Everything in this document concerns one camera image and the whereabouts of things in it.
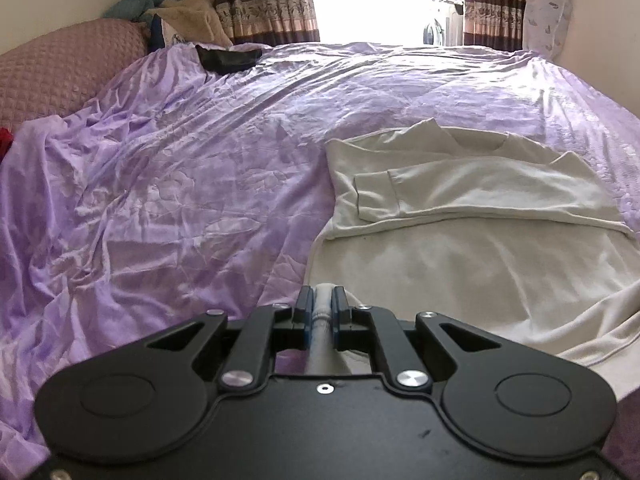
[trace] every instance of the bed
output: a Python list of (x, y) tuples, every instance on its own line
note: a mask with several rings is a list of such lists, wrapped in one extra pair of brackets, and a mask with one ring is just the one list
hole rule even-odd
[[(577, 152), (640, 233), (640, 121), (529, 52), (292, 44), (220, 77), (180, 44), (22, 124), (0, 166), (0, 476), (47, 456), (31, 408), (60, 368), (209, 308), (293, 300), (334, 207), (324, 143), (431, 117)], [(639, 404), (606, 446), (632, 478)]]

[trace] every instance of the purple bedsheet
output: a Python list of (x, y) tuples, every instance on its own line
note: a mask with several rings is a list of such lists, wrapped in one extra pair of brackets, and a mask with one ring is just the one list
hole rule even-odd
[[(324, 143), (430, 117), (574, 150), (640, 231), (640, 121), (525, 52), (297, 44), (220, 77), (178, 45), (25, 123), (0, 166), (0, 476), (47, 456), (31, 408), (55, 371), (208, 308), (295, 298), (334, 205)], [(638, 478), (625, 416), (607, 449)]]

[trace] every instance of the wrinkled fabric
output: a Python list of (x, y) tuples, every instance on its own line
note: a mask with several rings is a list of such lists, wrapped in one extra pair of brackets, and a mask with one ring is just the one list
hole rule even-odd
[(525, 52), (294, 44), (217, 76), (180, 44), (24, 123), (0, 166), (0, 476), (46, 458), (32, 406), (56, 370), (293, 300), (334, 208), (324, 143), (430, 117), (578, 153), (640, 231), (640, 121)]

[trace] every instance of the pink quilted headboard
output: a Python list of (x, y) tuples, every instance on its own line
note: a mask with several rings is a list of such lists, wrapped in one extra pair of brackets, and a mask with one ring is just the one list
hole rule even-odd
[(77, 112), (118, 72), (146, 55), (139, 28), (94, 20), (61, 28), (0, 56), (0, 128)]

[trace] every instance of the beige blanket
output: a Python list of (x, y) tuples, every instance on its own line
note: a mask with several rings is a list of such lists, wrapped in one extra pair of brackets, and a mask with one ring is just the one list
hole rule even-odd
[(210, 0), (165, 0), (161, 8), (148, 12), (160, 16), (186, 41), (213, 43), (225, 48), (233, 45)]

